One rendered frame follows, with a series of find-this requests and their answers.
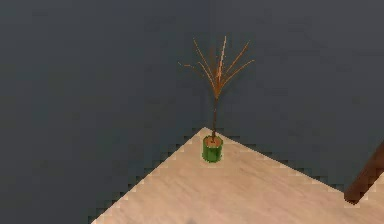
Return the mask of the dark brown wooden furniture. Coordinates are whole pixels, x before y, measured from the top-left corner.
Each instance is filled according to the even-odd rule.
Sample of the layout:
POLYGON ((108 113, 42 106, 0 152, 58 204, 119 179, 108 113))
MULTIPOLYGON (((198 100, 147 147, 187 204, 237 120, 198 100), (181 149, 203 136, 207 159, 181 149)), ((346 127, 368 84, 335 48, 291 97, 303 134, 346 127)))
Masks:
POLYGON ((384 141, 367 160, 359 175, 344 192, 344 200, 356 205, 384 172, 384 141))

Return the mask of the brown house plant green pot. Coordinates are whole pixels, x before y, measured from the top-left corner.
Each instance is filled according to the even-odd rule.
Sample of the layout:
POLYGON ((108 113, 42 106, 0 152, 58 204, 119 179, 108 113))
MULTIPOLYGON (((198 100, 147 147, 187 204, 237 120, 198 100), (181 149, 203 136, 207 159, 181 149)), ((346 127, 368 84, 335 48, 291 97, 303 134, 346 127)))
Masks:
POLYGON ((212 52, 210 57, 206 57, 199 47, 196 40, 193 40, 195 51, 200 60, 195 64, 184 64, 179 62, 181 67, 190 68, 201 77, 205 77, 213 93, 213 118, 212 131, 202 140, 202 158, 208 163, 217 163, 222 159, 224 141, 217 135, 217 109, 218 102, 224 87, 254 59, 247 61, 243 65, 236 67, 238 61, 247 52, 249 42, 246 42, 241 51, 229 65, 226 65, 227 37, 224 37, 219 53, 212 52))

